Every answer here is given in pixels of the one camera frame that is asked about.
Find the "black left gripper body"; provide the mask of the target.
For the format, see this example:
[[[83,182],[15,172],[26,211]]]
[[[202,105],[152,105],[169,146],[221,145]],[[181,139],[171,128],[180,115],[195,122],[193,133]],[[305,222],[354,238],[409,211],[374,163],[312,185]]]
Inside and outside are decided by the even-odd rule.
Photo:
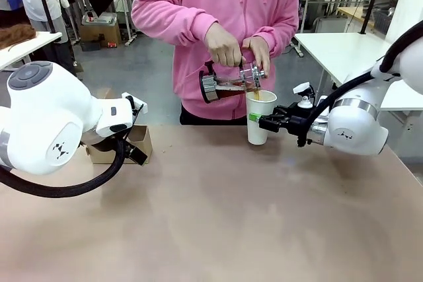
[[[115,137],[101,137],[95,130],[89,130],[82,134],[81,143],[86,147],[93,147],[100,152],[108,152],[116,150]]]

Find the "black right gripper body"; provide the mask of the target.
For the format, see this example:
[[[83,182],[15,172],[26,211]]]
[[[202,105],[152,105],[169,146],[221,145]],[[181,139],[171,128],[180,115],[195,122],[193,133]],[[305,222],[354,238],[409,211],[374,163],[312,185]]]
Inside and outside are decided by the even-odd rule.
[[[297,137],[297,146],[304,147],[307,143],[307,134],[310,125],[305,122],[310,114],[313,112],[311,108],[301,108],[298,103],[292,103],[288,106],[288,126],[287,131],[289,134]]]

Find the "person's left hand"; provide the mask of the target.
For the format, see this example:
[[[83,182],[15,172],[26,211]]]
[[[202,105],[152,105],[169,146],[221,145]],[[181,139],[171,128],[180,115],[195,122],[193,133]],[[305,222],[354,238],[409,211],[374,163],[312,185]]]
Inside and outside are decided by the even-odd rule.
[[[243,40],[243,49],[248,49],[253,53],[257,67],[264,72],[264,77],[270,74],[270,50],[267,42],[260,36],[252,36]]]

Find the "person's right hand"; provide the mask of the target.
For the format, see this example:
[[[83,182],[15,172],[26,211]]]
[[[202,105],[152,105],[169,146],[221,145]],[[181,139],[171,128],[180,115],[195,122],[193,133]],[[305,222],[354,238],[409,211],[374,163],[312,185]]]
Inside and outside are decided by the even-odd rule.
[[[237,39],[217,22],[206,32],[205,45],[214,63],[226,67],[238,67],[243,61]]]

